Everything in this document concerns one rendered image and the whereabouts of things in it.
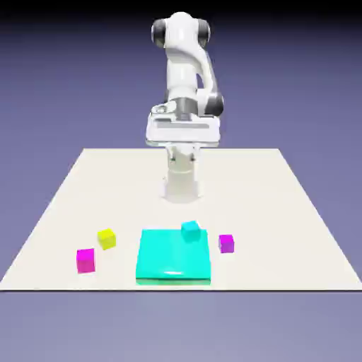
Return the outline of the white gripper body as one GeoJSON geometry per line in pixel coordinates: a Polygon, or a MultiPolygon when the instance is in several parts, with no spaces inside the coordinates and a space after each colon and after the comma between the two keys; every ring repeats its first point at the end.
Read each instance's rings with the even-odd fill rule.
{"type": "Polygon", "coordinates": [[[191,114],[191,120],[180,121],[173,113],[151,113],[146,126],[146,143],[160,147],[169,144],[215,147],[221,139],[220,126],[218,117],[191,114]]]}

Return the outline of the small cyan cube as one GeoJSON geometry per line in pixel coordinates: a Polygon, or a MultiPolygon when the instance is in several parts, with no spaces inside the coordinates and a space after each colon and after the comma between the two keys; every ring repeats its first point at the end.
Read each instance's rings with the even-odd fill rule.
{"type": "Polygon", "coordinates": [[[201,228],[196,221],[185,221],[181,225],[181,234],[186,243],[193,243],[200,239],[201,228]]]}

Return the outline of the small purple cube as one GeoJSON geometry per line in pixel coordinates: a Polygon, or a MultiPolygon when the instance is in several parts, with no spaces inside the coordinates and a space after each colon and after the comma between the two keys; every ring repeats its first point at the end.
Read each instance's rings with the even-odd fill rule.
{"type": "Polygon", "coordinates": [[[235,242],[231,234],[220,234],[218,236],[218,247],[221,253],[234,253],[235,242]]]}

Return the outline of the small yellow cube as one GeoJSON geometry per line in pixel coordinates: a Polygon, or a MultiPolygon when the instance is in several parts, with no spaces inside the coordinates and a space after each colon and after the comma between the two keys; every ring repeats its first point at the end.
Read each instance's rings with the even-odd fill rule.
{"type": "Polygon", "coordinates": [[[98,231],[98,242],[103,250],[108,250],[116,246],[116,235],[112,229],[98,231]]]}

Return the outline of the small magenta cube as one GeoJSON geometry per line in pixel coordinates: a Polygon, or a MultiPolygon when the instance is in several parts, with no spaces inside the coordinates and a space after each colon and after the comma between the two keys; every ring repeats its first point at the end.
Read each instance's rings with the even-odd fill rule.
{"type": "Polygon", "coordinates": [[[77,250],[76,266],[79,274],[87,274],[95,271],[95,250],[77,250]]]}

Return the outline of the large cyan box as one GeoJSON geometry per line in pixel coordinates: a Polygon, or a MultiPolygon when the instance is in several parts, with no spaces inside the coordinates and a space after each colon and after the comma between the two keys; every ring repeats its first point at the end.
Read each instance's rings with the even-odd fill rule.
{"type": "Polygon", "coordinates": [[[186,238],[180,229],[144,229],[135,271],[139,285],[209,285],[208,233],[186,238]]]}

